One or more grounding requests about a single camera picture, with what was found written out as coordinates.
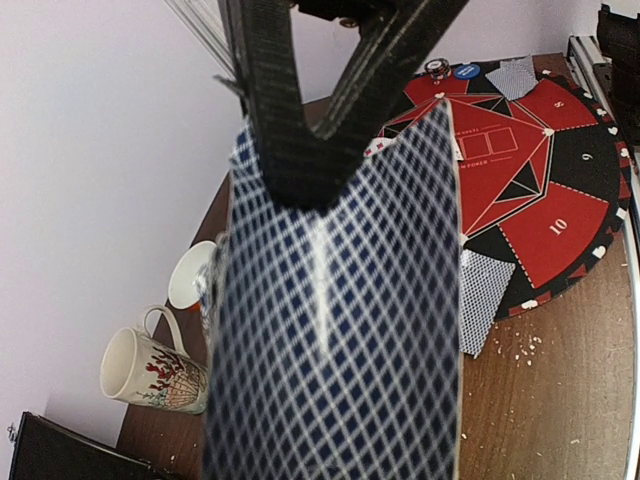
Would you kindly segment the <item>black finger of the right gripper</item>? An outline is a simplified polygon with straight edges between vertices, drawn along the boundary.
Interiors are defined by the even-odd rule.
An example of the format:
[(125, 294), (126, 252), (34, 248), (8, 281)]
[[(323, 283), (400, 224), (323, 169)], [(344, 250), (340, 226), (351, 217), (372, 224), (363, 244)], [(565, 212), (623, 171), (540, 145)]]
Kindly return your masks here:
[(369, 1), (360, 41), (324, 117), (312, 129), (309, 159), (352, 165), (386, 121), (421, 62), (465, 8), (465, 1)]
[(220, 9), (267, 192), (283, 206), (329, 209), (360, 163), (359, 127), (335, 104), (308, 122), (288, 2), (223, 1)]

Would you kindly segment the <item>blue small blind button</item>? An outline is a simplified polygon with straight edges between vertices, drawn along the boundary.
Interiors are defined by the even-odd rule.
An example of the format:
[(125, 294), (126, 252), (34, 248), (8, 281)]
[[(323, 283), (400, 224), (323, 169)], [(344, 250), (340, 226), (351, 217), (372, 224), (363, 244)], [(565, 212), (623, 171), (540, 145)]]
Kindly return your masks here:
[(469, 81), (478, 77), (481, 73), (481, 67), (476, 63), (462, 64), (457, 66), (454, 71), (454, 77), (458, 80)]

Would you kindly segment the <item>dealt playing card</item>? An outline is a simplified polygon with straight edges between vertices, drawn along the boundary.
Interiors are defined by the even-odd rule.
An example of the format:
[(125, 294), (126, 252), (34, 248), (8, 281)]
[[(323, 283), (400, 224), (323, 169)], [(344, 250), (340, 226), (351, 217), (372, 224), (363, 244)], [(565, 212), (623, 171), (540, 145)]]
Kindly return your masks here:
[(538, 83), (535, 74), (522, 65), (503, 65), (486, 78), (508, 101), (523, 98)]
[(505, 72), (526, 74), (533, 78), (536, 77), (533, 59), (531, 56), (519, 58), (505, 59), (500, 62), (500, 67)]
[(482, 352), (515, 265), (463, 250), (460, 276), (460, 350), (477, 358)]

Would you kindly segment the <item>nine of diamonds card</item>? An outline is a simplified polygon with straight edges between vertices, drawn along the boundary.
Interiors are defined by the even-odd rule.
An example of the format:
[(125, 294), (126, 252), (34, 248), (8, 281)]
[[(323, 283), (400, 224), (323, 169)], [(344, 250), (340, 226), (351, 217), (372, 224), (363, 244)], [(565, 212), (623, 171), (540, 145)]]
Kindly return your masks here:
[(374, 139), (371, 140), (370, 144), (365, 149), (364, 155), (366, 157), (374, 156), (380, 151), (392, 145), (393, 143), (394, 143), (393, 138), (375, 137)]

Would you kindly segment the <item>deck of playing cards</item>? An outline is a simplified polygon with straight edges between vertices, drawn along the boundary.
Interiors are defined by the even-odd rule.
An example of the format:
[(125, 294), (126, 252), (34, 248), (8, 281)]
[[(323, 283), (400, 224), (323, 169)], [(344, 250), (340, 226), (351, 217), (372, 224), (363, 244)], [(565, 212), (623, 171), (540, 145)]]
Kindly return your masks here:
[(204, 265), (196, 274), (195, 286), (199, 296), (203, 333), (209, 347), (216, 342), (220, 309), (225, 298), (229, 240), (227, 232), (221, 233), (215, 239), (212, 252), (205, 257)]

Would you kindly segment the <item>orange white ceramic bowl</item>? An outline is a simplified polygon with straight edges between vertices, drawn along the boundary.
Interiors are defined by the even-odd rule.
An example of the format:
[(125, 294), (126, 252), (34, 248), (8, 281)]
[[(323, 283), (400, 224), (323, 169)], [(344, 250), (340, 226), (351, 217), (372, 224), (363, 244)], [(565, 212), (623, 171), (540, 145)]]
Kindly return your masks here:
[(168, 283), (168, 300), (178, 310), (193, 308), (199, 302), (197, 277), (212, 258), (217, 245), (204, 240), (191, 246), (177, 262)]

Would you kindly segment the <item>red black poker mat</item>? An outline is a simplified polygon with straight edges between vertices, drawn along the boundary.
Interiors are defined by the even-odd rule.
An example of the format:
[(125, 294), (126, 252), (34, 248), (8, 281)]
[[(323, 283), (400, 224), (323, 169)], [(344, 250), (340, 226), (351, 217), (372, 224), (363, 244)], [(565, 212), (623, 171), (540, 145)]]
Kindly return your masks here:
[(536, 87), (508, 101), (479, 64), (469, 81), (414, 77), (380, 137), (395, 138), (433, 110), (452, 108), (461, 230), (467, 250), (515, 265), (498, 307), (505, 319), (576, 284), (604, 256), (618, 228), (611, 214), (620, 143), (604, 112), (572, 79), (559, 54), (533, 60)]

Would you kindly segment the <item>white floral ceramic mug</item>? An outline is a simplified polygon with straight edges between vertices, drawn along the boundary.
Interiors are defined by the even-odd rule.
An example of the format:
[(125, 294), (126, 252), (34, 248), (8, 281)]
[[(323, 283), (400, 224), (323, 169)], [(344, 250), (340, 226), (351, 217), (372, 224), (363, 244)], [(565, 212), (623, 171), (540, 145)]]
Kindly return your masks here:
[[(152, 313), (164, 317), (171, 347), (147, 328)], [(111, 400), (164, 411), (199, 415), (207, 403), (208, 374), (187, 353), (179, 324), (163, 305), (148, 307), (138, 327), (125, 327), (109, 341), (100, 367), (100, 387)]]

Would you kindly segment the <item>black poker chip case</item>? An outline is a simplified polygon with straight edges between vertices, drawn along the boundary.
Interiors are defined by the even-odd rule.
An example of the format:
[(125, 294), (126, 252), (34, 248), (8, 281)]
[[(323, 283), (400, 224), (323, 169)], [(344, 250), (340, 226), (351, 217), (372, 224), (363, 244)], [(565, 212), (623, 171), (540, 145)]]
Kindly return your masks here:
[(22, 414), (8, 477), (25, 480), (173, 479), (149, 462), (128, 457), (31, 412)]

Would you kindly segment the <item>right aluminium frame post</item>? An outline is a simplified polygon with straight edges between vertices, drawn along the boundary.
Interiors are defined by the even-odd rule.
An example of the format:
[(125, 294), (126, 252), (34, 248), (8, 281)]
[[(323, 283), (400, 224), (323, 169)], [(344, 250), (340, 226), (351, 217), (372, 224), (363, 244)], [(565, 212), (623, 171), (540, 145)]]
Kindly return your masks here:
[(222, 70), (234, 77), (234, 65), (224, 30), (220, 2), (165, 0), (164, 3), (215, 59)]

